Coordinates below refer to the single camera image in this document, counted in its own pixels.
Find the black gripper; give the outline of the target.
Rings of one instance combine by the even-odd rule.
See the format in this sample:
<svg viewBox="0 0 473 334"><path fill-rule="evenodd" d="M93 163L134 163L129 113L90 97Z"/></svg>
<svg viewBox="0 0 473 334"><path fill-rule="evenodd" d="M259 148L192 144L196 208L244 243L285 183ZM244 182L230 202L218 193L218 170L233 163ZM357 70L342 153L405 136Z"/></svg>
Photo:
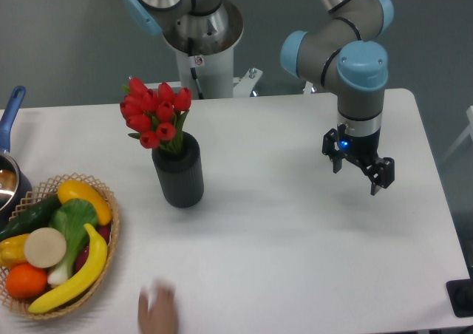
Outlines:
<svg viewBox="0 0 473 334"><path fill-rule="evenodd" d="M380 129L375 133L355 137L347 133L347 126L341 124L323 136L322 154L328 156L333 165L333 173L342 168L345 157L358 161L370 179L370 194L375 196L382 188L388 188L395 180L395 161L391 157L378 157Z"/></svg>

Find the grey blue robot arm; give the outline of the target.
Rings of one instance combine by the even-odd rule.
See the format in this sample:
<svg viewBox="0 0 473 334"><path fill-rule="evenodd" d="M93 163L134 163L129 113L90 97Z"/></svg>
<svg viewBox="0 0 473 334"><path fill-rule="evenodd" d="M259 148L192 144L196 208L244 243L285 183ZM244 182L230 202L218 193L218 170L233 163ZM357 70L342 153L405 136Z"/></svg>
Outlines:
<svg viewBox="0 0 473 334"><path fill-rule="evenodd" d="M337 98L338 123L322 151L338 171L344 161L362 170L371 191L395 179L395 163L379 157L378 141L388 80L388 56L376 42L391 24L390 0L322 0L331 19L318 33L291 33L281 66ZM242 16L228 0L123 0L135 23L162 35L174 50L183 86L200 99L229 98L234 87L234 47Z"/></svg>

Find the blurred human hand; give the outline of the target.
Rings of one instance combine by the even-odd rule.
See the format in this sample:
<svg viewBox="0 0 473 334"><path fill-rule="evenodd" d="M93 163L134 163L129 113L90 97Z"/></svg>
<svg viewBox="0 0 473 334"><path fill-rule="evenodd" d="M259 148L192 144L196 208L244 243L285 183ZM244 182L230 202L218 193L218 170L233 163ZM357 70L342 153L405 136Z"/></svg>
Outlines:
<svg viewBox="0 0 473 334"><path fill-rule="evenodd" d="M138 299L137 324L140 333L178 333L179 319L175 287L162 279L150 289L142 288Z"/></svg>

